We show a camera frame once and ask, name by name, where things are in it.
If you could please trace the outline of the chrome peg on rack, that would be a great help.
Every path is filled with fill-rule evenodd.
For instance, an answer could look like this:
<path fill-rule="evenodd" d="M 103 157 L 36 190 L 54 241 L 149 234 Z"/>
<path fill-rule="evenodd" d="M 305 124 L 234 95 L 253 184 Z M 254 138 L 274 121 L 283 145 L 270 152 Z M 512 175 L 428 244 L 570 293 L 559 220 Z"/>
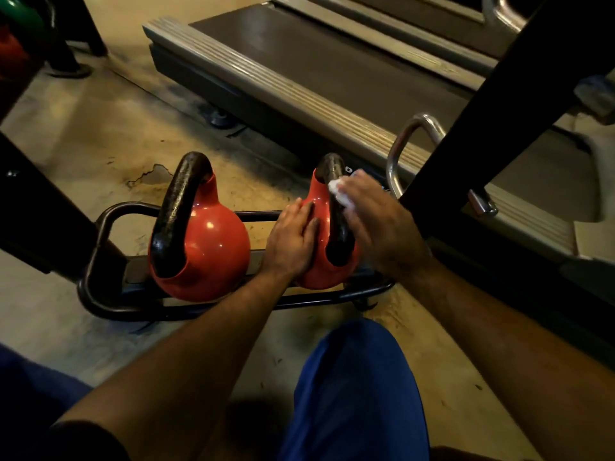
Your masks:
<path fill-rule="evenodd" d="M 468 194 L 468 204 L 477 217 L 495 217 L 499 209 L 484 187 L 471 189 Z"/>

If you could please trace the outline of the wide black rack beam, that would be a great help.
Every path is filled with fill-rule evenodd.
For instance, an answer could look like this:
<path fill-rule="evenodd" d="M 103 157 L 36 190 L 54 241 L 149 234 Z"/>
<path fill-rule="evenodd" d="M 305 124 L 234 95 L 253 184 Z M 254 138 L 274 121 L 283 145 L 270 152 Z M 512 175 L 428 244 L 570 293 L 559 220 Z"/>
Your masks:
<path fill-rule="evenodd" d="M 544 0 L 400 197 L 421 235 L 580 103 L 579 81 L 613 71 L 615 0 Z"/>

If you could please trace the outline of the white wiping cloth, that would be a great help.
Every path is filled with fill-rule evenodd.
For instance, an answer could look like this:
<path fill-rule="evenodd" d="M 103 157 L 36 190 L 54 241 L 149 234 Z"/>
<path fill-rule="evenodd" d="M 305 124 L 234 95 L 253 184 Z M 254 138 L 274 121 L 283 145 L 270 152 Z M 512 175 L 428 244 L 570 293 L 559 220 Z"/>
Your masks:
<path fill-rule="evenodd" d="M 346 179 L 351 176 L 342 176 L 337 179 L 332 179 L 328 182 L 327 188 L 330 195 L 339 204 L 340 207 L 349 210 L 355 210 L 354 202 L 340 188 L 345 184 Z"/>

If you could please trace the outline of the short black rack beam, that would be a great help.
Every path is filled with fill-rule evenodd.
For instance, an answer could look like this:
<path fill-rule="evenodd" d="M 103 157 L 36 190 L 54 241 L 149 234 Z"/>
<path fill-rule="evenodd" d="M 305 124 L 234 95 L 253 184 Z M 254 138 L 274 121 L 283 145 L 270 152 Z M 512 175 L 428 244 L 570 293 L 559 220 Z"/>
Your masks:
<path fill-rule="evenodd" d="M 86 275 L 99 230 L 0 132 L 0 249 L 77 283 Z"/>

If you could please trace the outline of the person's left leg blue trousers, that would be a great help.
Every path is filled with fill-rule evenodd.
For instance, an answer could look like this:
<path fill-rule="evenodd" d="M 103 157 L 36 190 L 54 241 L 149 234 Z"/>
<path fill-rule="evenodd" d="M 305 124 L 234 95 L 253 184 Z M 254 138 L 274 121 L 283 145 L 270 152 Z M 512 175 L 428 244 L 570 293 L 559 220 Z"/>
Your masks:
<path fill-rule="evenodd" d="M 91 391 L 81 380 L 0 343 L 0 461 L 17 461 Z"/>

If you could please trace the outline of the person's black sleeve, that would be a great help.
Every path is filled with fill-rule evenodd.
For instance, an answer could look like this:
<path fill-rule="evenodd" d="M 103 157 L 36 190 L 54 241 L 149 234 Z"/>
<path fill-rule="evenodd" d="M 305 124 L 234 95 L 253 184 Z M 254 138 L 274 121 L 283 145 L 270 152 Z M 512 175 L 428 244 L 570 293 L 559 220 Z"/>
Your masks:
<path fill-rule="evenodd" d="M 126 448 L 109 431 L 87 420 L 51 426 L 20 461 L 131 461 Z"/>

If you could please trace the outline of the pale blue object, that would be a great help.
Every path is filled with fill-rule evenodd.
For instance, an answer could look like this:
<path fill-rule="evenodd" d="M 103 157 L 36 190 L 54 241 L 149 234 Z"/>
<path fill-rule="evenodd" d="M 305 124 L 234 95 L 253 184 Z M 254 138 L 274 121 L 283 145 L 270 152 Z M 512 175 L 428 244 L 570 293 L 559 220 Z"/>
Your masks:
<path fill-rule="evenodd" d="M 596 121 L 604 125 L 615 123 L 615 81 L 601 75 L 586 77 L 576 85 L 574 94 Z"/>

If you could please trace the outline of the dark red kettlebell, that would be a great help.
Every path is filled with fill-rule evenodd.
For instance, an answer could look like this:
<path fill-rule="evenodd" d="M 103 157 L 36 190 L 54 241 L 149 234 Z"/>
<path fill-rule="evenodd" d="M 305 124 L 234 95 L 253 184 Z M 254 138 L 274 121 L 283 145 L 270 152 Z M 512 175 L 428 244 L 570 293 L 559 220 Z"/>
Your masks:
<path fill-rule="evenodd" d="M 0 82 L 21 82 L 30 79 L 31 56 L 24 50 L 6 25 L 0 25 Z"/>

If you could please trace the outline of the small red kettlebell black handle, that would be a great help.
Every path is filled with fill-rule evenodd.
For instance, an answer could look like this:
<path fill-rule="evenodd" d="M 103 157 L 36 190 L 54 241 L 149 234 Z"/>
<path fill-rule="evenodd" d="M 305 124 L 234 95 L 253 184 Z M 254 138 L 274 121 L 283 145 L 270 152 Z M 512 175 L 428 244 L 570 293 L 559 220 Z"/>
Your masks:
<path fill-rule="evenodd" d="M 314 254 L 309 269 L 297 284 L 310 290 L 323 290 L 345 282 L 356 270 L 360 250 L 344 216 L 344 206 L 330 192 L 329 184 L 346 176 L 342 157 L 324 155 L 313 172 L 304 204 L 311 203 L 310 219 L 319 221 Z"/>

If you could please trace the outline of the green kettlebell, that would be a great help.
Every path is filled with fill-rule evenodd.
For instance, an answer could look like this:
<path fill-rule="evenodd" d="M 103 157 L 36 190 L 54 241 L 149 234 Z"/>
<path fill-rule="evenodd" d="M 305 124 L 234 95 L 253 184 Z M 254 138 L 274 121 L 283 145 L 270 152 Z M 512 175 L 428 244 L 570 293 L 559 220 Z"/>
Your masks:
<path fill-rule="evenodd" d="M 47 33 L 39 12 L 24 0 L 0 0 L 0 13 L 32 37 L 44 37 Z"/>

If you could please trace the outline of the person's leg blue trousers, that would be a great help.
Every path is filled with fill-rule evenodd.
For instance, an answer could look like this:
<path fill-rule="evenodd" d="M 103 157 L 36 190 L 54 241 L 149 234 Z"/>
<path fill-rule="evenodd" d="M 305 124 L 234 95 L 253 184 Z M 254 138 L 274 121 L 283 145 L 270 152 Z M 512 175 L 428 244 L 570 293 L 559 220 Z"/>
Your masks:
<path fill-rule="evenodd" d="M 0 461 L 17 461 L 91 391 L 81 380 L 0 343 Z"/>
<path fill-rule="evenodd" d="M 306 360 L 277 461 L 429 461 L 419 389 L 394 336 L 366 318 Z"/>

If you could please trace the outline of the black treadmill foot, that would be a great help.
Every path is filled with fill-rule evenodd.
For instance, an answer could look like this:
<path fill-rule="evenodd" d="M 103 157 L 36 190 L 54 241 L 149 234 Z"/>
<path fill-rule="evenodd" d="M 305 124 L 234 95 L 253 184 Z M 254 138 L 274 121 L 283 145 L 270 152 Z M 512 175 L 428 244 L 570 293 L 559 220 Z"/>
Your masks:
<path fill-rule="evenodd" d="M 219 130 L 230 130 L 237 126 L 237 119 L 234 115 L 216 106 L 206 110 L 204 117 L 210 126 Z"/>

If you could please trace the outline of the grey treadmill with dark belt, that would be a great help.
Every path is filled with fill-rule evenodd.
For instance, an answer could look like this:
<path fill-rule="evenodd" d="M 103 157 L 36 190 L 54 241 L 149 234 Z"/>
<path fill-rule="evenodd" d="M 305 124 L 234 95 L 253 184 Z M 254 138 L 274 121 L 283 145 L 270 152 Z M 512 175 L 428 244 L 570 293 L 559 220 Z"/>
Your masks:
<path fill-rule="evenodd" d="M 300 0 L 271 0 L 299 8 Z M 305 0 L 385 36 L 488 76 L 513 34 L 483 13 L 486 0 Z"/>
<path fill-rule="evenodd" d="M 340 154 L 350 170 L 385 182 L 390 148 L 412 117 L 446 131 L 474 98 L 457 72 L 442 76 L 302 13 L 247 6 L 192 24 L 143 25 L 162 75 L 306 162 Z M 615 371 L 615 273 L 576 255 L 573 217 L 595 210 L 595 170 L 580 135 L 551 126 L 483 186 L 498 210 L 478 216 L 467 198 L 452 212 L 454 177 L 485 165 L 513 138 L 505 126 L 489 154 L 471 156 L 487 123 L 429 171 L 427 202 L 412 203 L 428 245 L 452 271 Z"/>

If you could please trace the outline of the person's right hand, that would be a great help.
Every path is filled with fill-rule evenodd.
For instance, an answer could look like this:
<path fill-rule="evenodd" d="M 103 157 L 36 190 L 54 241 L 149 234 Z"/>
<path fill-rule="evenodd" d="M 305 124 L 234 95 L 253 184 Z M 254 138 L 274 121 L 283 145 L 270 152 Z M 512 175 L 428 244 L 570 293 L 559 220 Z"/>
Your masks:
<path fill-rule="evenodd" d="M 363 254 L 385 276 L 403 283 L 434 267 L 411 212 L 382 187 L 344 215 Z"/>

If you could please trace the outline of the person's right leg blue trousers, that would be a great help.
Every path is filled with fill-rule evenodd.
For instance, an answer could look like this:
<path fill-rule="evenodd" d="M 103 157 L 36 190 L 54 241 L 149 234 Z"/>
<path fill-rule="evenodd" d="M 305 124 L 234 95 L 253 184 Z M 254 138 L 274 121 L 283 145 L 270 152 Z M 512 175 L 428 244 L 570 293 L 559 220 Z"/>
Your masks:
<path fill-rule="evenodd" d="M 394 336 L 366 318 L 306 360 L 277 461 L 429 461 L 419 389 Z"/>

